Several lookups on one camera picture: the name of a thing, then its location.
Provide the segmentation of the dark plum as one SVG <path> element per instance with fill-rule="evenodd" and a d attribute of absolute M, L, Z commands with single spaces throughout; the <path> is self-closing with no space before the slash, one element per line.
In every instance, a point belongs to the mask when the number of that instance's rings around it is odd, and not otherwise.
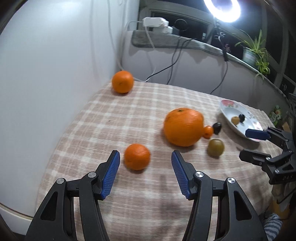
<path fill-rule="evenodd" d="M 213 128 L 213 133 L 215 135 L 218 135 L 221 132 L 222 124 L 220 122 L 217 122 L 214 125 L 212 125 L 212 128 Z"/>
<path fill-rule="evenodd" d="M 243 123 L 243 122 L 245 121 L 245 115 L 244 115 L 244 114 L 240 114 L 240 115 L 239 115 L 239 121 L 240 121 L 241 123 Z"/>

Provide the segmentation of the brown longan fruit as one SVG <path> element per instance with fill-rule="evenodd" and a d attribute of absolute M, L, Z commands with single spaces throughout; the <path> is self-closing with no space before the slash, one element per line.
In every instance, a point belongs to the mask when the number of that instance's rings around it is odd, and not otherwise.
<path fill-rule="evenodd" d="M 231 118 L 231 122 L 237 126 L 240 123 L 240 118 L 238 116 L 234 116 Z"/>

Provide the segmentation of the green kiwi fruit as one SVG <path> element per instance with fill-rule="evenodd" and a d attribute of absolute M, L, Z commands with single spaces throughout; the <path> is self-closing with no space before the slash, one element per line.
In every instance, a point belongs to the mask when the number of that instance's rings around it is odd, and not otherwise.
<path fill-rule="evenodd" d="M 224 142 L 220 139 L 214 138 L 208 143 L 207 153 L 212 157 L 220 157 L 224 152 Z"/>

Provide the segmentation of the small mandarin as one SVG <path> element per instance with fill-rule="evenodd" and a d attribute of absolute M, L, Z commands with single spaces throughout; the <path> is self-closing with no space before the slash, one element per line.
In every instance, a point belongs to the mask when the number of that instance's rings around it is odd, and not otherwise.
<path fill-rule="evenodd" d="M 149 165 L 151 153 L 149 149 L 141 144 L 135 143 L 129 145 L 124 154 L 126 168 L 133 171 L 141 171 Z"/>
<path fill-rule="evenodd" d="M 203 138 L 210 139 L 214 133 L 214 129 L 212 126 L 205 126 L 203 128 Z"/>

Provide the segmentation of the large orange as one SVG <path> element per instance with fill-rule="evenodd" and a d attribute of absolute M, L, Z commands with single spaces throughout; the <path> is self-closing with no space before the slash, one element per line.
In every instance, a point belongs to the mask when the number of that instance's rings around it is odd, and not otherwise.
<path fill-rule="evenodd" d="M 174 109 L 166 115 L 163 132 L 169 143 L 190 147 L 203 136 L 204 116 L 190 108 Z"/>

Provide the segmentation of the medium orange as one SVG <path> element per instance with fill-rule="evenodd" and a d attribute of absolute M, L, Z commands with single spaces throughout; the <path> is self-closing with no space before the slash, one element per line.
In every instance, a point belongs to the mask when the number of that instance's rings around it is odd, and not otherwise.
<path fill-rule="evenodd" d="M 117 93 L 126 94 L 132 90 L 133 85 L 133 75 L 128 71 L 121 70 L 112 77 L 112 88 Z"/>

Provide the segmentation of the green carton box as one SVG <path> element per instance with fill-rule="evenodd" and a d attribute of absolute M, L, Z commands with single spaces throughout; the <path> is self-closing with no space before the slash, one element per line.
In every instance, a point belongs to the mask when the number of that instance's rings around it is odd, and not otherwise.
<path fill-rule="evenodd" d="M 281 120 L 281 108 L 279 105 L 276 105 L 269 114 L 269 119 L 273 123 L 274 126 L 278 124 Z"/>

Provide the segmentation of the floral white plate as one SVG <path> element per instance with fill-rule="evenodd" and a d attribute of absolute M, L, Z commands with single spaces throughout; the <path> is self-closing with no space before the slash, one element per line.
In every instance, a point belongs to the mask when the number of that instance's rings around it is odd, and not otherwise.
<path fill-rule="evenodd" d="M 260 142 L 258 139 L 248 138 L 245 135 L 248 129 L 263 130 L 259 121 L 247 108 L 233 100 L 222 99 L 220 101 L 220 110 L 226 118 L 227 124 L 235 133 L 248 140 Z"/>

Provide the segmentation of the potted spider plant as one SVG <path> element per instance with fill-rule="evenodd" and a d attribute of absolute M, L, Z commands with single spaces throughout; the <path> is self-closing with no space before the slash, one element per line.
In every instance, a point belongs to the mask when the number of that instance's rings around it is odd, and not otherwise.
<path fill-rule="evenodd" d="M 239 41 L 234 46 L 243 48 L 244 62 L 255 68 L 262 77 L 267 77 L 270 74 L 269 53 L 264 46 L 266 39 L 263 38 L 262 29 L 259 30 L 258 36 L 254 39 L 247 32 L 241 31 L 247 35 L 248 40 Z"/>

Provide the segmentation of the white power strip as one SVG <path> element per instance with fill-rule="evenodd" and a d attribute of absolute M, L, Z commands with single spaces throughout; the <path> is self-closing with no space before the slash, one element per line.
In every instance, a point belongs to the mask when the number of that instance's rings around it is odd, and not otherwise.
<path fill-rule="evenodd" d="M 161 34 L 172 34 L 173 28 L 169 26 L 169 21 L 161 17 L 145 17 L 142 20 L 143 27 L 147 30 L 152 28 L 153 32 Z"/>

